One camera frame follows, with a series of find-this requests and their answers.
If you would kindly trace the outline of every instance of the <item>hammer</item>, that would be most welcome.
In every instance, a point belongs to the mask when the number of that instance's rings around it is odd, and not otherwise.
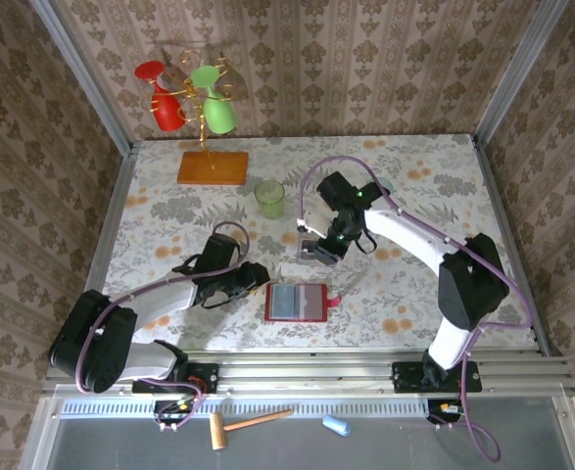
[[[226,426],[224,426],[224,417],[220,412],[211,413],[209,416],[209,423],[211,425],[211,443],[213,444],[213,450],[218,450],[219,448],[226,447],[226,431],[234,431],[235,429],[247,428],[248,426],[261,424],[265,421],[273,421],[274,419],[282,418],[283,416],[289,416],[292,413],[293,410],[285,409],[284,411],[265,414],[263,416],[246,419],[244,421],[228,424]]]

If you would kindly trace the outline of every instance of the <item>white robotic arm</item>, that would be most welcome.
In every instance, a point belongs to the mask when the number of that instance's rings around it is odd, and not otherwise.
[[[455,249],[408,222],[397,211],[386,208],[389,207],[385,201],[379,198],[372,204],[371,209],[365,211],[367,230],[392,240],[418,257],[439,276],[444,255],[454,253]],[[444,317],[428,353],[440,367],[451,369],[461,361],[461,354],[465,351],[470,335],[470,331],[457,328]]]
[[[185,381],[192,364],[184,352],[162,341],[132,343],[132,337],[164,314],[196,305],[220,306],[268,282],[267,269],[242,262],[245,255],[232,263],[239,251],[235,239],[214,233],[201,254],[155,282],[111,299],[95,290],[83,293],[50,348],[51,365],[76,377],[84,391],[95,393],[124,379]],[[228,300],[207,305],[216,292]]]
[[[173,281],[180,277],[182,277],[181,274],[169,272],[159,281]],[[140,297],[131,298],[124,303],[124,306],[132,308],[137,314],[133,333],[167,313],[186,310],[193,306],[197,291],[198,286],[192,281],[182,281],[167,283],[160,289],[147,292]],[[171,373],[176,360],[177,357],[173,351],[160,343],[132,343],[128,350],[125,368],[118,380],[164,380]]]
[[[352,242],[362,250],[359,237],[369,232],[397,243],[440,276],[438,304],[444,318],[424,360],[425,370],[436,369],[429,370],[430,379],[437,380],[438,371],[446,375],[460,363],[478,321],[500,304],[508,288],[483,266],[403,217],[402,211],[391,210],[374,183],[358,189],[335,172],[324,178],[317,193],[338,213],[330,223],[314,214],[307,215],[309,221],[298,220],[299,230],[320,235],[313,249],[318,260],[334,264]],[[494,242],[486,235],[468,239],[467,247],[502,269]]]

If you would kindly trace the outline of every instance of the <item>wallpaper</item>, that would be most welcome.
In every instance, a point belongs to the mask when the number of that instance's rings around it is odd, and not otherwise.
[[[489,144],[553,345],[575,375],[575,1]]]
[[[0,469],[17,468],[119,165],[39,17],[0,1]]]
[[[235,87],[241,136],[471,133],[539,0],[55,0],[134,141],[161,132],[134,69],[184,50]],[[165,81],[175,89],[170,81]]]

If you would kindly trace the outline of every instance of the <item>floral tablecloth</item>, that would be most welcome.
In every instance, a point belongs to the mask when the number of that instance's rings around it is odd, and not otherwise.
[[[426,348],[442,315],[437,278],[410,253],[384,239],[369,256],[351,247],[334,268],[296,264],[297,195],[300,178],[328,155],[351,155],[371,165],[394,186],[402,205],[462,239],[483,231],[498,244],[510,274],[503,239],[469,136],[298,137],[210,141],[211,148],[250,154],[245,186],[176,183],[184,150],[195,142],[142,143],[108,270],[106,291],[120,292],[155,280],[200,253],[219,221],[235,220],[250,232],[250,260],[264,264],[274,282],[323,282],[341,304],[326,323],[264,321],[264,289],[214,310],[194,307],[149,324],[136,340],[156,338],[187,350],[261,348]],[[361,186],[367,175],[355,164],[328,165],[312,179],[307,209],[321,210],[314,185],[335,169]],[[254,188],[264,179],[285,186],[285,213],[265,219]],[[226,233],[242,239],[236,230]],[[492,317],[522,318],[509,296]],[[488,331],[479,346],[535,349],[529,331]]]

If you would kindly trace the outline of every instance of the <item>purple cable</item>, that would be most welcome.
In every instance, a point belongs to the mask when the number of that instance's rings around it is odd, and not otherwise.
[[[144,382],[144,383],[150,384],[150,385],[157,385],[159,387],[187,387],[187,388],[192,389],[196,392],[196,399],[193,402],[193,406],[191,407],[191,410],[189,411],[187,416],[185,416],[182,419],[182,421],[180,421],[178,424],[176,424],[177,427],[181,427],[187,421],[189,421],[191,419],[191,417],[194,414],[196,414],[196,412],[200,408],[200,405],[202,404],[202,401],[204,400],[204,396],[202,394],[202,391],[200,390],[200,387],[197,387],[196,385],[189,383],[189,382],[164,382],[162,380],[155,380],[155,379],[141,379],[141,382]],[[159,424],[161,424],[161,417],[162,416],[163,416],[163,412],[161,411],[161,412],[159,412],[159,417],[157,419]]]
[[[111,302],[110,304],[108,304],[104,308],[104,310],[102,310],[102,313],[100,313],[100,315],[95,319],[95,321],[93,322],[93,325],[89,329],[89,332],[87,333],[87,336],[84,339],[84,343],[82,344],[82,348],[80,349],[80,353],[78,354],[78,360],[76,361],[76,364],[75,364],[75,376],[74,376],[75,385],[82,393],[84,393],[84,394],[89,393],[89,391],[84,387],[84,384],[82,383],[82,368],[84,367],[84,360],[86,359],[87,351],[89,350],[89,346],[91,346],[91,342],[93,341],[93,338],[95,337],[96,330],[98,328],[100,328],[102,323],[104,323],[104,320],[107,319],[107,317],[109,316],[109,313],[111,313],[111,310],[113,310],[116,306],[123,304],[124,302],[128,302],[133,297],[141,296],[142,294],[145,294],[146,292],[150,292],[150,291],[153,291],[155,289],[159,289],[160,287],[166,286],[168,284],[174,284],[174,283],[183,282],[183,281],[190,281],[192,279],[199,279],[201,277],[218,276],[218,275],[224,274],[228,271],[232,271],[233,269],[235,269],[241,265],[243,260],[248,255],[248,252],[250,251],[250,237],[248,236],[248,232],[246,231],[246,229],[241,224],[239,224],[237,222],[226,221],[226,222],[221,222],[218,225],[216,225],[213,229],[213,233],[216,233],[217,230],[223,225],[232,225],[232,226],[237,227],[239,230],[241,230],[244,233],[244,236],[246,237],[246,246],[244,247],[244,251],[239,256],[239,258],[237,259],[237,261],[233,265],[225,267],[223,269],[218,269],[216,271],[201,272],[199,274],[190,274],[188,276],[181,276],[181,277],[176,277],[176,278],[171,279],[171,280],[157,281],[155,283],[148,284],[147,286],[140,287],[139,289],[132,291],[130,294],[126,294],[125,296],[120,297],[119,299]]]
[[[525,322],[520,323],[520,324],[517,324],[517,323],[499,323],[496,321],[486,321],[486,322],[480,323],[479,326],[470,335],[470,339],[467,342],[467,345],[465,346],[463,352],[461,353],[462,354],[462,360],[461,360],[461,393],[460,393],[460,398],[461,398],[461,404],[462,404],[464,412],[465,412],[465,423],[463,423],[463,425],[467,426],[468,432],[470,433],[470,438],[472,439],[472,442],[474,443],[476,448],[481,452],[481,454],[485,458],[487,458],[488,460],[490,460],[492,462],[495,462],[495,463],[499,462],[501,460],[501,448],[499,447],[496,439],[494,439],[494,437],[489,433],[489,431],[487,431],[487,429],[472,423],[470,420],[469,407],[467,405],[467,391],[466,391],[467,358],[470,355],[470,351],[471,351],[472,347],[474,347],[474,345],[478,341],[482,330],[484,330],[485,328],[505,328],[505,329],[510,329],[510,330],[525,330],[527,328],[530,328],[533,325],[533,316],[531,314],[530,303],[526,300],[526,298],[524,297],[524,294],[522,294],[522,291],[520,291],[518,286],[513,281],[511,281],[508,277],[506,277],[504,275],[504,273],[501,272],[499,269],[497,269],[493,264],[488,262],[486,259],[483,259],[482,257],[477,255],[476,253],[472,252],[465,245],[463,245],[460,242],[458,242],[457,240],[449,237],[448,235],[446,235],[444,232],[440,231],[436,227],[430,225],[429,223],[426,223],[426,222],[420,220],[419,218],[415,217],[414,215],[410,214],[409,212],[403,210],[398,205],[398,203],[396,203],[396,201],[394,201],[387,194],[387,191],[385,190],[384,186],[381,184],[379,179],[374,174],[374,171],[372,171],[372,168],[370,168],[365,162],[363,162],[363,161],[361,161],[355,157],[349,157],[349,156],[345,156],[345,155],[326,157],[326,158],[320,160],[319,162],[317,162],[316,164],[314,164],[311,168],[309,168],[309,170],[305,173],[305,175],[300,180],[299,219],[305,218],[305,205],[304,205],[303,198],[304,198],[304,194],[305,194],[305,186],[307,184],[307,181],[311,177],[312,173],[316,169],[318,169],[320,166],[322,166],[326,163],[335,162],[335,161],[349,161],[349,162],[354,162],[354,163],[362,166],[365,169],[365,171],[367,171],[367,173],[370,175],[370,177],[374,181],[374,184],[376,184],[376,186],[380,190],[381,194],[383,195],[383,199],[387,202],[387,204],[389,205],[389,207],[393,211],[398,211],[398,215],[400,217],[404,217],[406,220],[411,222],[416,227],[419,227],[422,230],[426,231],[427,233],[430,233],[431,235],[438,237],[439,239],[444,241],[444,243],[450,244],[451,246],[455,247],[457,250],[460,250],[460,251],[464,252],[465,254],[467,254],[469,257],[474,259],[476,262],[482,264],[490,272],[492,272],[495,276],[497,276],[501,281],[503,281],[504,284],[506,284],[507,287],[522,302],[522,306],[524,307],[524,309],[526,311],[526,321]],[[492,456],[489,453],[487,453],[487,451],[483,448],[483,446],[479,442],[479,440],[476,436],[475,430],[478,430],[478,431],[482,432],[483,434],[485,434],[494,443],[494,445],[496,447],[496,451],[497,451],[496,456]]]
[[[440,418],[437,415],[432,415],[432,418],[435,418],[437,421],[440,422],[440,426],[442,428],[449,428],[450,430],[454,429],[454,428],[458,428],[459,426],[463,426],[465,428],[468,428],[468,431],[473,430],[473,431],[478,431],[481,434],[483,434],[487,439],[489,439],[490,441],[492,441],[492,443],[494,444],[494,447],[496,448],[497,451],[497,456],[496,457],[492,457],[490,455],[488,455],[486,452],[482,451],[480,446],[479,450],[481,451],[481,454],[487,458],[488,460],[494,462],[494,463],[498,463],[499,460],[501,460],[501,447],[499,446],[499,443],[496,441],[496,438],[492,435],[492,433],[490,433],[487,429],[485,429],[483,426],[475,424],[475,423],[469,423],[467,422],[467,412],[466,410],[464,410],[465,413],[465,419],[466,421],[457,421],[456,423],[448,423],[446,421],[444,421],[442,418]],[[403,426],[407,426],[408,428],[428,428],[428,429],[433,429],[433,423],[407,423],[406,425]]]

